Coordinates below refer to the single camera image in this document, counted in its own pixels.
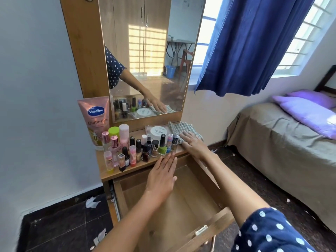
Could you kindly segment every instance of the beige bed sheet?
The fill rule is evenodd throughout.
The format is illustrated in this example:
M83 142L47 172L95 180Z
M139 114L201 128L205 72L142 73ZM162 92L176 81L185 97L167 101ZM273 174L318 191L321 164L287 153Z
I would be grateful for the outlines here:
M278 105L262 103L237 115L227 144L336 233L335 140L318 135Z

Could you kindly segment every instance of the purple pillow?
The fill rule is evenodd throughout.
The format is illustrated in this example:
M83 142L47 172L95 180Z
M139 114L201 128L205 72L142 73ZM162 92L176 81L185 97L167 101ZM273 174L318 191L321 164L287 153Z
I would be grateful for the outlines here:
M288 114L311 130L336 140L336 114L307 99L273 96L274 101Z
M327 109L331 109L336 106L336 99L333 99L323 93L311 91L308 89L302 89L300 91L288 93L287 96L304 98Z

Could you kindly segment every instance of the mirror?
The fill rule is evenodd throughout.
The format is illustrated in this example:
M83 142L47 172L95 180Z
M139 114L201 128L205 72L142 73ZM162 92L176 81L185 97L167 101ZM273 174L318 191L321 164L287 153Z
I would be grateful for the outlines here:
M114 122L182 110L203 6L99 0Z

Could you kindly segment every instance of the black floor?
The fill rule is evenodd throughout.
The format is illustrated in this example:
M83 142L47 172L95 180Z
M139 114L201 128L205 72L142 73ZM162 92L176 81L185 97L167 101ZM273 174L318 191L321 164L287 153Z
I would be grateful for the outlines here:
M217 148L216 153L267 203L282 211L317 251L336 251L336 235L329 231L308 207L269 181L234 149L231 151L228 147L221 146ZM33 221L27 230L27 246L23 251L90 251L94 246L93 239L104 228L106 232L113 228L104 194L99 195L96 201L101 201L96 209L87 209L85 201L82 201ZM231 251L237 233L238 226L234 222L217 235L215 251ZM210 243L200 249L204 252L209 250Z

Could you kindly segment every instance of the navy blue polka dot shirt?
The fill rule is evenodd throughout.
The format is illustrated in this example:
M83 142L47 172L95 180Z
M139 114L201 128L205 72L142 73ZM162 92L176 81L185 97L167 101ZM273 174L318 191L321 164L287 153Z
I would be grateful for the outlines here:
M314 252L316 251L275 208L254 212L242 225L232 252Z
M106 67L108 75L108 85L110 89L114 88L118 82L119 77L125 67L118 62L117 59L112 55L110 50L105 46L105 56L106 56Z

